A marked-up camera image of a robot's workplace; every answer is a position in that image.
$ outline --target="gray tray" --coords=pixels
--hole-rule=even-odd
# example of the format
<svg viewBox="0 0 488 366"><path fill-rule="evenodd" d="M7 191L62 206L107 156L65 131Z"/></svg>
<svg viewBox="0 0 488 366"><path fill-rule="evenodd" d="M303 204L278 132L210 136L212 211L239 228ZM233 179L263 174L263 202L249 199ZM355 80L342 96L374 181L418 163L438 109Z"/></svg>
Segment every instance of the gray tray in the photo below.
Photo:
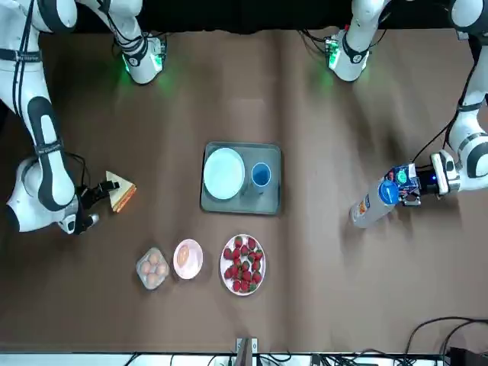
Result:
<svg viewBox="0 0 488 366"><path fill-rule="evenodd" d="M237 151L244 161L246 177L241 191L229 200L221 201L208 193L204 184L204 166L215 150L228 147ZM269 187L262 194L257 193L250 180L251 169L257 162L265 162L271 169ZM225 143L211 142L205 146L202 166L200 205L209 212L233 214L275 215L280 208L281 150L276 145L266 143Z"/></svg>

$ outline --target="egg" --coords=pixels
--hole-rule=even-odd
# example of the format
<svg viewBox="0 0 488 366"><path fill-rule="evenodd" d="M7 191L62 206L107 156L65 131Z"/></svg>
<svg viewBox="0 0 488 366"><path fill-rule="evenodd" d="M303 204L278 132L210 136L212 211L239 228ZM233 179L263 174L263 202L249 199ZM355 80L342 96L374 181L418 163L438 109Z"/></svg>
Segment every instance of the egg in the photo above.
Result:
<svg viewBox="0 0 488 366"><path fill-rule="evenodd" d="M151 264L149 262L143 262L140 265L140 271L143 275L148 275L151 271Z"/></svg>
<svg viewBox="0 0 488 366"><path fill-rule="evenodd" d="M166 276L168 274L168 266L166 263L161 263L156 267L156 274L158 276Z"/></svg>
<svg viewBox="0 0 488 366"><path fill-rule="evenodd" d="M188 248L188 246L182 246L178 251L176 262L180 267L183 267L186 265L189 256L190 256L190 249Z"/></svg>
<svg viewBox="0 0 488 366"><path fill-rule="evenodd" d="M154 273L149 273L147 275L147 286L149 288L152 288L152 287L155 287L156 286L156 283L158 281L158 276L155 275Z"/></svg>
<svg viewBox="0 0 488 366"><path fill-rule="evenodd" d="M159 253L153 253L149 256L149 263L151 265L157 265L159 262Z"/></svg>

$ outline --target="blue cup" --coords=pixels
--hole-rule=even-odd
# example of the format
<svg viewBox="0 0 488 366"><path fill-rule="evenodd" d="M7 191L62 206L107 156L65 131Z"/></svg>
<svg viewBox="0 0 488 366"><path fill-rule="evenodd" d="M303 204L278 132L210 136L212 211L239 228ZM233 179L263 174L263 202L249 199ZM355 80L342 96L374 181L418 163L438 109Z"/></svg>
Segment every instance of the blue cup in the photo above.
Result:
<svg viewBox="0 0 488 366"><path fill-rule="evenodd" d="M254 189L263 194L271 181L271 169L268 164L264 162L258 162L252 167L251 182Z"/></svg>

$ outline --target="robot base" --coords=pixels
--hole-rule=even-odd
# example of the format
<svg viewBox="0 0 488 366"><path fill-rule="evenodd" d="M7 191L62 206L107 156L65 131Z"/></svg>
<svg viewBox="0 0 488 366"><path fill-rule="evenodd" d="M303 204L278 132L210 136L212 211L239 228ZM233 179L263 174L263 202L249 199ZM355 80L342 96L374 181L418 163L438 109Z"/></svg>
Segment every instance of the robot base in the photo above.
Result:
<svg viewBox="0 0 488 366"><path fill-rule="evenodd" d="M133 66L130 55L124 54L126 70L137 84L151 82L163 69L166 58L166 46L157 37L147 38L147 52L138 66Z"/></svg>
<svg viewBox="0 0 488 366"><path fill-rule="evenodd" d="M348 55L345 54L342 39L345 37L345 30L340 30L337 34L331 37L331 40L336 44L336 47L329 53L329 68L345 82L353 82L356 80L368 61L369 52L359 63L352 63Z"/></svg>

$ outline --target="brown tablecloth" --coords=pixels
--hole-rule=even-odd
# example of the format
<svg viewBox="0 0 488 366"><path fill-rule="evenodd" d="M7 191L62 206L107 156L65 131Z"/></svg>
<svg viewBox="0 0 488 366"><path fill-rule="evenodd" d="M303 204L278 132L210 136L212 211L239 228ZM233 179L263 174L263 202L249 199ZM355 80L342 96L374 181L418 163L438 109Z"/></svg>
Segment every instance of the brown tablecloth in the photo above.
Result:
<svg viewBox="0 0 488 366"><path fill-rule="evenodd" d="M82 236L55 226L15 234L2 216L1 349L228 352L236 337L254 336L261 352L401 352L423 320L488 316L486 191L425 199L365 232L345 225L368 185L451 119L472 65L454 31L389 31L353 84L294 32L173 35L166 71L146 86L130 81L109 36L42 44L66 148L86 158L92 183L111 170L138 190L119 214L100 203L101 222ZM281 147L280 216L201 211L212 140ZM11 116L0 136L2 200L30 147ZM239 232L268 259L265 283L245 299L218 272ZM137 259L150 246L171 258L185 238L204 249L197 279L146 291ZM452 325L422 331L413 349L437 350ZM474 327L455 341L488 348L486 334Z"/></svg>

